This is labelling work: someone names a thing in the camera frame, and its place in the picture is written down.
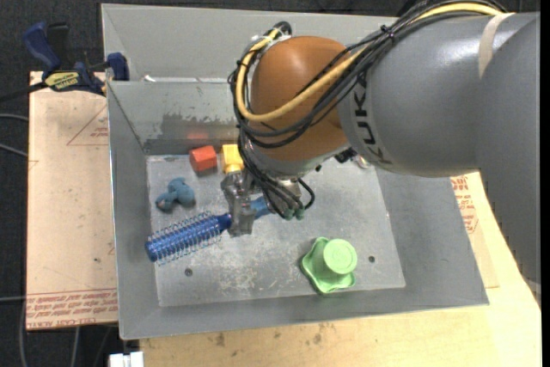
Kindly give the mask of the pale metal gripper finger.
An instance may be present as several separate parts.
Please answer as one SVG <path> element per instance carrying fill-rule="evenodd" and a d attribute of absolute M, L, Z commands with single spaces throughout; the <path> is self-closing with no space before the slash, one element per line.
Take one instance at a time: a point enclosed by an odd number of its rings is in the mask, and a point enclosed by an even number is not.
<path fill-rule="evenodd" d="M 228 232 L 231 236 L 251 235 L 254 226 L 254 216 L 235 216 L 232 217 Z"/>
<path fill-rule="evenodd" d="M 250 216 L 252 214 L 251 199 L 248 196 L 231 198 L 229 208 L 233 216 Z"/>

